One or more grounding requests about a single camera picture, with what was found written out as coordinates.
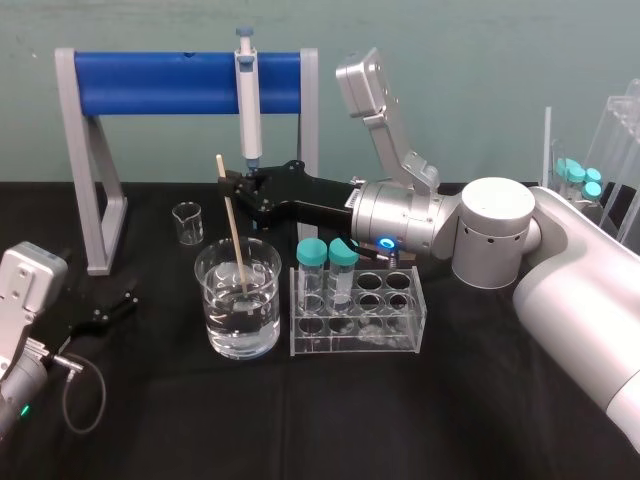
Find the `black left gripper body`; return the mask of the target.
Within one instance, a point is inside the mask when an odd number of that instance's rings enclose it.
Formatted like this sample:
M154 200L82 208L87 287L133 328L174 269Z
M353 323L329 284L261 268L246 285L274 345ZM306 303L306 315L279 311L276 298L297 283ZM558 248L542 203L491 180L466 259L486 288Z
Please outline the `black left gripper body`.
M58 353L74 335L91 328L101 317L101 307L76 295L62 295L38 316L38 341L50 353Z

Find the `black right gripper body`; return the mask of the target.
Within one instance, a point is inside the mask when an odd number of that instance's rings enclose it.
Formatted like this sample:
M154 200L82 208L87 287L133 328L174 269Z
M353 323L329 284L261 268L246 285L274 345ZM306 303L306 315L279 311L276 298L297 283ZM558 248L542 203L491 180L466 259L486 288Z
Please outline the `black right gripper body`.
M337 232L351 231L353 209L347 201L356 187L311 176L299 161L261 170L269 178L255 196L272 205L275 223L259 226L292 221Z

